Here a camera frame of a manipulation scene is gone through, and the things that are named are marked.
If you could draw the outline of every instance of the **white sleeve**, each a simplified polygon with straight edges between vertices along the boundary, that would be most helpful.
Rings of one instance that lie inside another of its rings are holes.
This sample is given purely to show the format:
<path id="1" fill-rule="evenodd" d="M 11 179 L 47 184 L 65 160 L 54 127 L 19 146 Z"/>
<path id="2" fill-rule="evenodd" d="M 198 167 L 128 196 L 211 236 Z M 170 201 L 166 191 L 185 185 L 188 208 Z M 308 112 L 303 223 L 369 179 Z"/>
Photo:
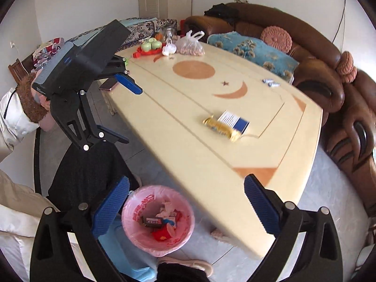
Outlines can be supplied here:
<path id="1" fill-rule="evenodd" d="M 39 124 L 30 121 L 24 113 L 17 92 L 11 88 L 0 101 L 0 162 L 28 133 L 38 127 Z"/>

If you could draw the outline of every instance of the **snack package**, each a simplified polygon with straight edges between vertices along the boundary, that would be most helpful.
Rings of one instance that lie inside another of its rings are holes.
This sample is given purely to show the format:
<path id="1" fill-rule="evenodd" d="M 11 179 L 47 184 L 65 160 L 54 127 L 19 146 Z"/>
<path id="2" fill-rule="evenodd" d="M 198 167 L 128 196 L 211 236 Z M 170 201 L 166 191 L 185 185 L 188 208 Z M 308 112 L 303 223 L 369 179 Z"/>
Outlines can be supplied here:
<path id="1" fill-rule="evenodd" d="M 202 56 L 205 54 L 204 48 L 199 42 L 205 33 L 203 31 L 197 32 L 192 35 L 192 30 L 190 30 L 187 35 L 176 41 L 176 52 L 183 55 L 195 55 Z"/>

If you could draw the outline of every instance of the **pink trash can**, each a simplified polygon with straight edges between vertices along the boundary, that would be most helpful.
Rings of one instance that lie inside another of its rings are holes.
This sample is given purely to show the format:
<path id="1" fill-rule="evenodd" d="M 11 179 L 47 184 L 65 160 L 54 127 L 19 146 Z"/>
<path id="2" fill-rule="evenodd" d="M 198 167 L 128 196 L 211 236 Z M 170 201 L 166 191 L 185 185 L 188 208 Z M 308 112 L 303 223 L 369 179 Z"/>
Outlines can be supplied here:
<path id="1" fill-rule="evenodd" d="M 139 221 L 142 216 L 155 216 L 166 201 L 171 201 L 182 217 L 176 224 L 175 236 L 158 242 L 151 234 L 151 229 Z M 121 223 L 125 234 L 136 247 L 159 258 L 178 250 L 189 240 L 194 229 L 194 213 L 180 193 L 166 186 L 150 185 L 137 189 L 127 199 L 121 213 Z"/>

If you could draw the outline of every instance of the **smartphone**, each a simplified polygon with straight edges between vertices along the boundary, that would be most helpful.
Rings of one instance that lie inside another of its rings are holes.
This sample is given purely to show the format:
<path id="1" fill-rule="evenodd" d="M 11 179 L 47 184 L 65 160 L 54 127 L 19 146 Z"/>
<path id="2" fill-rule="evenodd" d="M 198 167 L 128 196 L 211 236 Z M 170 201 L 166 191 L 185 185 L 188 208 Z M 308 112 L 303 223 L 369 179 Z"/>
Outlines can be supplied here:
<path id="1" fill-rule="evenodd" d="M 115 77 L 110 77 L 103 84 L 100 85 L 99 89 L 111 91 L 117 84 L 117 79 Z"/>

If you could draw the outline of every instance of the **cream table top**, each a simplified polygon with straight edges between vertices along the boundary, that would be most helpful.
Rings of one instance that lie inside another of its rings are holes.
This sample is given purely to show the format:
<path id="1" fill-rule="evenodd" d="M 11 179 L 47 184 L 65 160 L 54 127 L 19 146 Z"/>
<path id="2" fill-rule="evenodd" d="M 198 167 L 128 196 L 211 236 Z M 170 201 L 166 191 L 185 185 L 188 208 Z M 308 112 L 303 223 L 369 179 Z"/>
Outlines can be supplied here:
<path id="1" fill-rule="evenodd" d="M 134 59 L 130 76 L 143 88 L 122 85 L 110 102 L 185 193 L 230 236 L 234 244 L 263 257 L 274 237 L 265 232 L 244 194 L 254 173 L 283 201 L 298 203 L 315 157 L 322 110 L 298 89 L 239 56 L 204 44 L 205 55 Z M 281 84 L 262 83 L 272 78 Z M 228 110 L 249 121 L 230 142 L 202 124 Z"/>

